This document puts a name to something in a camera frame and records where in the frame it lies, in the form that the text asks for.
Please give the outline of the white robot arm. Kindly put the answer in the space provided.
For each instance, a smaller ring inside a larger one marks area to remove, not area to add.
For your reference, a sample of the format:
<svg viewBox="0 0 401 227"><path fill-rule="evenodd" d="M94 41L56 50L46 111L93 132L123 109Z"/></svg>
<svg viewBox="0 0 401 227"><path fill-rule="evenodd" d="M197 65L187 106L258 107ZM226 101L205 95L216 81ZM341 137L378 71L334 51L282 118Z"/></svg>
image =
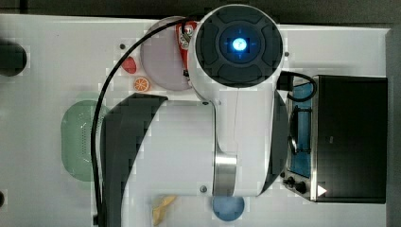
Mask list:
<svg viewBox="0 0 401 227"><path fill-rule="evenodd" d="M227 5L189 43L196 99L133 94L104 117L100 227L151 227L164 196L257 197L287 160L284 42L260 9Z"/></svg>

